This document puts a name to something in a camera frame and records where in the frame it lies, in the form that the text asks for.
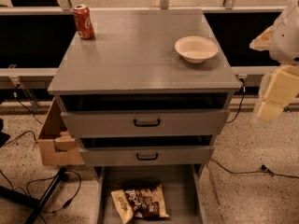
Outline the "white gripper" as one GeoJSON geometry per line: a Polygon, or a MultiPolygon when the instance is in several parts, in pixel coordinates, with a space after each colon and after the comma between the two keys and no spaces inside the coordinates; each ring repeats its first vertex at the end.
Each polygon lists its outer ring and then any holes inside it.
{"type": "Polygon", "coordinates": [[[264,75],[260,85],[255,119],[272,122],[299,94],[299,67],[296,66],[299,64],[299,0],[292,0],[273,26],[253,39],[249,47],[258,51],[269,50],[272,60],[287,63],[272,74],[264,75]]]}

